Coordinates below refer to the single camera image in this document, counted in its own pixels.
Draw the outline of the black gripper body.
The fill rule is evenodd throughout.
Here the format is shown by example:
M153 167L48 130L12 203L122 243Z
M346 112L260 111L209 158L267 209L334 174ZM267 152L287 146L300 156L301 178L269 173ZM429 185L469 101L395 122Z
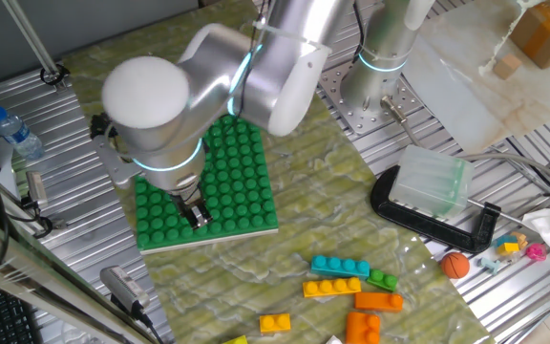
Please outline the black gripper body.
M204 197L197 185L171 190L168 191L168 194L178 210L192 209L204 203Z

